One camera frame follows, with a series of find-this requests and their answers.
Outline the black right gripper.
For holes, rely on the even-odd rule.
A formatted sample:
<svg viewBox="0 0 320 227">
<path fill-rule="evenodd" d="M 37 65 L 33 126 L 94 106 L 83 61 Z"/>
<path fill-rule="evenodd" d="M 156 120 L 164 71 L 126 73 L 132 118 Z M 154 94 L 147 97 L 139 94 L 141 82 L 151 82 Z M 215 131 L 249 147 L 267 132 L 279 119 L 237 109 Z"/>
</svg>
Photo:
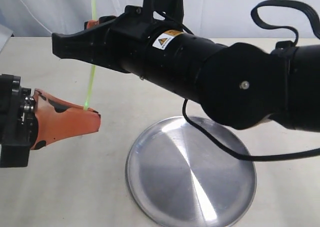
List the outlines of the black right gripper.
<svg viewBox="0 0 320 227">
<path fill-rule="evenodd" d="M 143 22 L 134 10 L 88 20 L 106 27 L 106 67 L 133 74 L 181 97 L 206 97 L 219 85 L 215 57 L 225 46 L 187 32 L 170 17 Z"/>
</svg>

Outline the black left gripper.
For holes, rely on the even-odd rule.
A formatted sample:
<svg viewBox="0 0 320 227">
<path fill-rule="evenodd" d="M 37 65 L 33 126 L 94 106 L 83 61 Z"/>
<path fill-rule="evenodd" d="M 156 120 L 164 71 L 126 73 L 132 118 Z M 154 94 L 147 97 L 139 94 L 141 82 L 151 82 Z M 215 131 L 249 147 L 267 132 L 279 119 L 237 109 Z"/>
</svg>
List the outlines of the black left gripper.
<svg viewBox="0 0 320 227">
<path fill-rule="evenodd" d="M 21 86 L 21 77 L 0 75 L 0 167 L 28 166 L 31 150 L 96 133 L 101 115 L 42 89 Z"/>
</svg>

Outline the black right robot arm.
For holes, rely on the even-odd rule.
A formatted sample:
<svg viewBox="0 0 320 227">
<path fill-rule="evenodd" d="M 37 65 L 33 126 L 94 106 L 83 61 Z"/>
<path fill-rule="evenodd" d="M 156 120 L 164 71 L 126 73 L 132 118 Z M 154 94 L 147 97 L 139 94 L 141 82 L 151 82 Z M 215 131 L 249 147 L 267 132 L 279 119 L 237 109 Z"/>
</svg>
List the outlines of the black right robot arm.
<svg viewBox="0 0 320 227">
<path fill-rule="evenodd" d="M 198 103 L 213 121 L 236 130 L 275 121 L 320 130 L 320 47 L 280 41 L 272 52 L 230 46 L 182 31 L 170 17 L 145 22 L 131 7 L 74 34 L 54 33 L 52 52 L 134 74 Z"/>
</svg>

